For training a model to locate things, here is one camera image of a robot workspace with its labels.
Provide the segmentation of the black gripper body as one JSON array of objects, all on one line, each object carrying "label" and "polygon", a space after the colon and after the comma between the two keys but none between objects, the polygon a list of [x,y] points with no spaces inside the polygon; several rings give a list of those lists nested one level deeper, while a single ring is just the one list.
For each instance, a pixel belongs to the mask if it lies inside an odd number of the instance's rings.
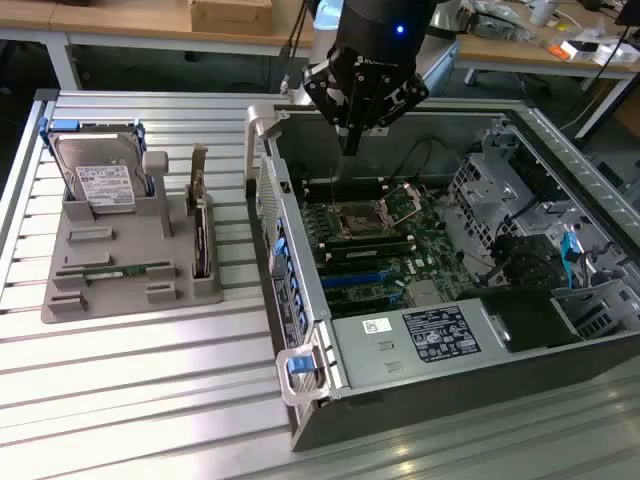
[{"label": "black gripper body", "polygon": [[333,47],[330,70],[348,104],[357,80],[383,75],[406,80],[416,74],[416,57],[435,11],[433,1],[345,1]]}]

